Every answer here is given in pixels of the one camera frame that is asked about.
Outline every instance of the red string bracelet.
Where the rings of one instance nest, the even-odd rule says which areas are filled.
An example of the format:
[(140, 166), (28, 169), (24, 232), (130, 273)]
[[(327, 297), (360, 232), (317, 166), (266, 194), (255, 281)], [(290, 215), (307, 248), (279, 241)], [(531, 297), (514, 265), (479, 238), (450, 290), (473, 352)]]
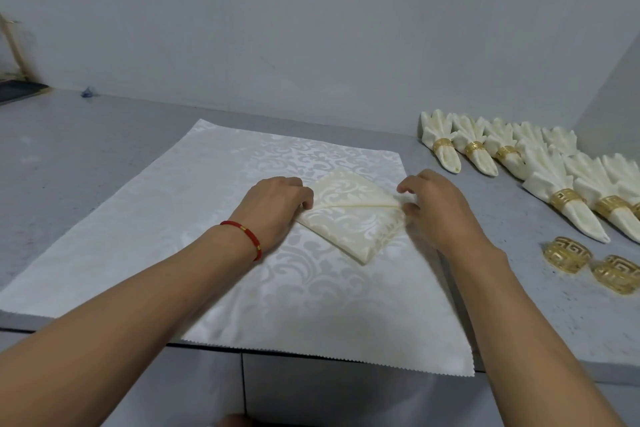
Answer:
[(244, 226), (242, 226), (240, 223), (237, 223), (236, 221), (223, 221), (222, 223), (220, 223), (220, 225), (231, 225), (232, 227), (236, 227), (243, 230), (244, 234), (249, 237), (249, 239), (252, 241), (253, 245), (255, 246), (255, 249), (258, 251), (258, 255), (257, 257), (255, 257), (253, 261), (257, 262), (262, 258), (262, 247), (260, 246), (260, 240), (258, 239), (257, 236), (253, 234), (253, 232), (250, 229), (244, 228)]

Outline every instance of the napkin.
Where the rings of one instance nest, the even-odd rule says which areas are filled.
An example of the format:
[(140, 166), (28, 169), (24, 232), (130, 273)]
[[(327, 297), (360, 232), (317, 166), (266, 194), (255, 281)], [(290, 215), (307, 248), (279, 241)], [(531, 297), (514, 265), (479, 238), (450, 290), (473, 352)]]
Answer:
[[(200, 120), (0, 293), (0, 310), (57, 318), (227, 220), (273, 176), (305, 184), (346, 168), (388, 194), (394, 152), (237, 130)], [(401, 228), (366, 266), (295, 223), (284, 242), (183, 339), (472, 376), (471, 348), (437, 253)]]
[(404, 227), (401, 198), (348, 169), (336, 169), (310, 187), (314, 208), (297, 221), (363, 264)]

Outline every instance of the white damask tablecloth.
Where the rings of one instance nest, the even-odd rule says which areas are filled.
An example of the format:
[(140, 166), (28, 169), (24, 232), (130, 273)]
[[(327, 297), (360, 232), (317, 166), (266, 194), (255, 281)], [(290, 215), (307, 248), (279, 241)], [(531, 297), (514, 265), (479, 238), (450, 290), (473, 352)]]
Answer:
[[(396, 153), (200, 120), (0, 293), (0, 310), (57, 318), (226, 220), (256, 181), (345, 167), (394, 194)], [(362, 266), (300, 224), (185, 333), (216, 346), (472, 376), (438, 255), (402, 230)]]

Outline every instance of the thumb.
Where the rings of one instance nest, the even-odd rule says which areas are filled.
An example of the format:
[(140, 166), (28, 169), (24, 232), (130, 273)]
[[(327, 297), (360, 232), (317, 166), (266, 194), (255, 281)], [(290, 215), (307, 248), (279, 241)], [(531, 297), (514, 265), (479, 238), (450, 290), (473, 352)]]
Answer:
[(420, 216), (420, 206), (414, 203), (405, 203), (402, 205), (402, 211), (409, 218), (418, 218)]

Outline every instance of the white wall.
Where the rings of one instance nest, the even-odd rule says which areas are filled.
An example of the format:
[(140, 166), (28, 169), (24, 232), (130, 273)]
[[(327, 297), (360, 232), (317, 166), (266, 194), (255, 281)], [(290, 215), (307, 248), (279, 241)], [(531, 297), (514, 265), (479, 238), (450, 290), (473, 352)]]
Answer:
[(591, 156), (620, 152), (640, 162), (640, 34), (575, 127)]
[(0, 0), (44, 81), (413, 133), (420, 110), (573, 126), (638, 0)]

